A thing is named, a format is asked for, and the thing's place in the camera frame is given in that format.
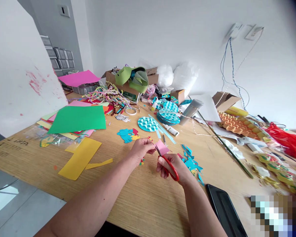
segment silver water bottle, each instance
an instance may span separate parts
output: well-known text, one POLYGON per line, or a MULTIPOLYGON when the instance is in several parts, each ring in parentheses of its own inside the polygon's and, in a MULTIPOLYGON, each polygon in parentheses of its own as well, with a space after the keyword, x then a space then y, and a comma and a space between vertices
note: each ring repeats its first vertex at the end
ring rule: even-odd
MULTIPOLYGON (((200 107, 202 107, 202 105, 204 105, 202 101, 197 99, 192 100, 190 105, 183 112, 183 115, 189 118, 194 116, 194 114, 200 109, 200 107)), ((186 117, 180 117, 180 125, 184 125, 187 121, 189 121, 189 118, 186 117)))

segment left hand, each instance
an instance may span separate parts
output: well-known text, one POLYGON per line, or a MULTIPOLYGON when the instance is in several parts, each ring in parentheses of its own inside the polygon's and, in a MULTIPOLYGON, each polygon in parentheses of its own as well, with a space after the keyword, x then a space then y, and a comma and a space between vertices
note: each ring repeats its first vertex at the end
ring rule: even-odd
POLYGON ((137 139, 128 153, 127 158, 130 159, 136 166, 140 164, 141 159, 148 153, 153 154, 155 146, 148 138, 137 139))

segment red scissors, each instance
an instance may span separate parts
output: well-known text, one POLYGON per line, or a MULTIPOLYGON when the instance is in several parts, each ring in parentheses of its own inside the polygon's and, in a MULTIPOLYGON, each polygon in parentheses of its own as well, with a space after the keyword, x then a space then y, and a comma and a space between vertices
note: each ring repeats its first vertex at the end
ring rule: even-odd
POLYGON ((173 178, 174 181, 179 181, 179 175, 178 175, 177 171, 175 170, 175 168, 173 167, 173 165, 171 164, 171 162, 170 162, 165 156, 162 156, 162 155, 161 155, 161 153, 160 153, 160 151, 159 151, 159 149, 158 149, 157 146, 156 146, 156 150, 157 150, 157 152, 159 153, 159 156, 161 156, 163 159, 165 159, 165 161, 168 163, 168 165, 170 166, 170 168, 171 168, 171 169, 173 170, 173 172, 175 173, 175 176, 176 176, 176 177, 174 177, 174 176, 171 174, 171 172, 169 172, 165 167, 163 167, 165 173, 166 173, 168 176, 169 176, 169 173, 170 173, 170 175, 171 175, 171 177, 173 178))

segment pixelated area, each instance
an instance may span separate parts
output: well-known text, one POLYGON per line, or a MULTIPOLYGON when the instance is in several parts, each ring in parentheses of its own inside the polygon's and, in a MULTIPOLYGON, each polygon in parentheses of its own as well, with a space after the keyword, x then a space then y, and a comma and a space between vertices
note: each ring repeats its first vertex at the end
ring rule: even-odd
POLYGON ((251 196, 256 236, 296 236, 296 196, 251 196))

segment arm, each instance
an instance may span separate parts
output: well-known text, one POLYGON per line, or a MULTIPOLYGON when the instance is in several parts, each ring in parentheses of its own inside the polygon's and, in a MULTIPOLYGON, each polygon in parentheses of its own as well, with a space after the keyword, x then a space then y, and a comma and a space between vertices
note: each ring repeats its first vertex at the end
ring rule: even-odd
POLYGON ((149 139, 136 140, 122 161, 64 205, 35 236, 94 237, 107 219, 131 172, 146 153, 153 152, 154 145, 149 139))
MULTIPOLYGON (((165 154, 164 156, 173 164, 180 178, 179 184, 184 189, 191 236, 227 237, 206 194, 180 157, 176 154, 165 154)), ((167 178, 163 167, 174 174, 166 161, 159 157, 157 172, 160 172, 162 178, 167 178)))

